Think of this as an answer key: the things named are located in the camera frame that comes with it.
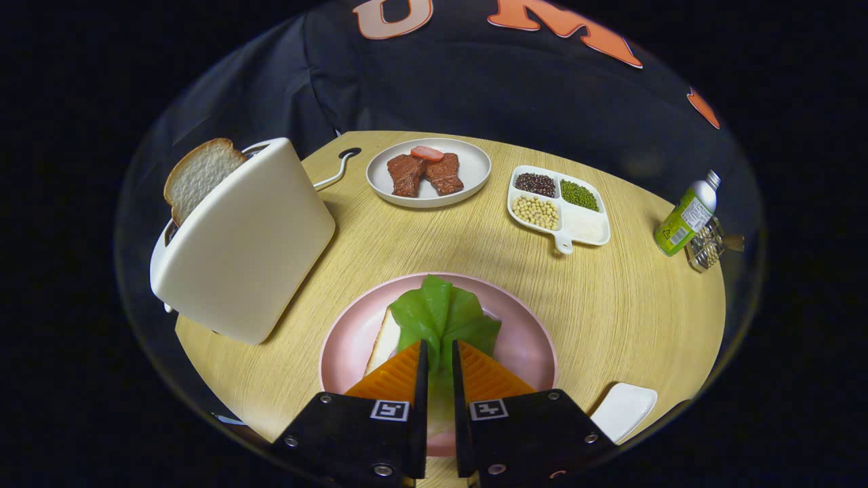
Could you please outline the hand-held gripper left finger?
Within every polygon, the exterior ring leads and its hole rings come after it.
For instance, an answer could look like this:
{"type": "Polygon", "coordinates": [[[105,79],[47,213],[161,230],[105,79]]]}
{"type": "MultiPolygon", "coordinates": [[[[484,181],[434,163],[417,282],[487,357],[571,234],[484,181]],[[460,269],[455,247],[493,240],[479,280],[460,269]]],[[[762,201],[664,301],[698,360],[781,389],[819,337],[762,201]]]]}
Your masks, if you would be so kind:
{"type": "Polygon", "coordinates": [[[408,380],[402,398],[318,392],[271,445],[271,453],[323,487],[415,487],[425,477],[428,344],[419,340],[387,361],[408,380]]]}

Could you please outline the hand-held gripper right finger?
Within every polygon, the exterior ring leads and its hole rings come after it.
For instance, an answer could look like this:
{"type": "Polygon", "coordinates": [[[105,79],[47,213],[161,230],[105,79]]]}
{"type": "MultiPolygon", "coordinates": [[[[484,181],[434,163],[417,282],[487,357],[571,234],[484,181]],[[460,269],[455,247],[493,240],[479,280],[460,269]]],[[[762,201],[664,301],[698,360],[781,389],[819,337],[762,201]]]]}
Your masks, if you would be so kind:
{"type": "Polygon", "coordinates": [[[567,392],[536,391],[462,340],[452,344],[458,475],[469,487],[565,487],[620,453],[567,392]]]}

